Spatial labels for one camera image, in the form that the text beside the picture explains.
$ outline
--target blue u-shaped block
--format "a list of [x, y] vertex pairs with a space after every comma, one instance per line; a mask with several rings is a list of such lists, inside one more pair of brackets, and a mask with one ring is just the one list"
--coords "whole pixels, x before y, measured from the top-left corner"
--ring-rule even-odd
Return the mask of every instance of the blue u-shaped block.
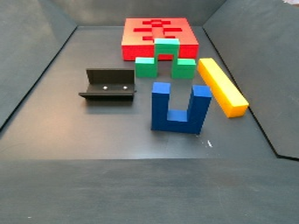
[[192, 86], [186, 110], [168, 109], [170, 83], [154, 82], [152, 89], [152, 130], [200, 134], [210, 105], [210, 88]]

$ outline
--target gray wall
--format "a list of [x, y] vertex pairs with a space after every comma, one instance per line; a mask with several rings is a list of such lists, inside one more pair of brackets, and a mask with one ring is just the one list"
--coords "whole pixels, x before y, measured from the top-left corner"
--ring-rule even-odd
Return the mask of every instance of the gray wall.
[[48, 0], [0, 1], [0, 128], [74, 28]]
[[78, 25], [124, 25], [125, 18], [188, 19], [202, 25], [225, 0], [52, 0]]
[[279, 155], [299, 158], [299, 9], [228, 0], [202, 26]]

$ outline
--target green block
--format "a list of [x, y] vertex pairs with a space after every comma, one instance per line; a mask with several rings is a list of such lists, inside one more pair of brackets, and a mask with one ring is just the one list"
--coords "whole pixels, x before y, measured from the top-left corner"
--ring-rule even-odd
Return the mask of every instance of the green block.
[[154, 48], [178, 49], [180, 40], [177, 38], [156, 38], [153, 40]]
[[138, 65], [150, 65], [150, 64], [154, 64], [154, 58], [136, 57], [134, 58], [134, 63], [138, 64]]
[[154, 58], [134, 58], [134, 76], [153, 78], [157, 75]]
[[173, 69], [172, 70], [172, 78], [173, 79], [192, 79], [193, 78], [194, 69]]
[[194, 59], [177, 59], [177, 66], [194, 66], [196, 67]]
[[177, 58], [177, 55], [178, 55], [178, 48], [177, 49], [166, 49], [166, 48], [161, 48], [161, 49], [153, 49], [153, 57], [154, 59], [157, 58], [157, 56], [160, 54], [172, 54], [173, 57]]

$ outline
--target yellow bar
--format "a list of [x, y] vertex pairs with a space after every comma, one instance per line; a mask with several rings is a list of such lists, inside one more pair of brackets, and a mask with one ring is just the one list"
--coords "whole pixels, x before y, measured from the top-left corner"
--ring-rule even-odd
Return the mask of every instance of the yellow bar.
[[200, 59], [197, 70], [200, 77], [210, 88], [213, 97], [227, 117], [243, 116], [248, 101], [229, 81], [213, 59]]

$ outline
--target toy block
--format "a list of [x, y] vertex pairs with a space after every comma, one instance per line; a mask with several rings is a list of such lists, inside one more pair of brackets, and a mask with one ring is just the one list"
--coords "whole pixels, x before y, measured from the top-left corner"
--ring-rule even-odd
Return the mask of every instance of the toy block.
[[153, 78], [157, 75], [157, 66], [153, 58], [134, 59], [134, 76]]
[[245, 114], [248, 102], [213, 59], [200, 59], [197, 70], [227, 117]]
[[152, 88], [152, 130], [200, 134], [210, 104], [210, 89], [192, 86], [186, 110], [168, 109], [170, 83], [154, 82]]
[[157, 57], [160, 54], [172, 55], [172, 78], [192, 79], [196, 68], [194, 59], [177, 59], [180, 40], [156, 38], [153, 41], [153, 58], [136, 57], [134, 74], [136, 77], [156, 77]]
[[[196, 59], [198, 42], [184, 17], [126, 18], [121, 40], [124, 60], [154, 56], [154, 39], [178, 39], [180, 59]], [[158, 60], [170, 60], [169, 54], [160, 54]]]
[[172, 78], [192, 79], [194, 69], [194, 59], [177, 59], [177, 64], [172, 63]]

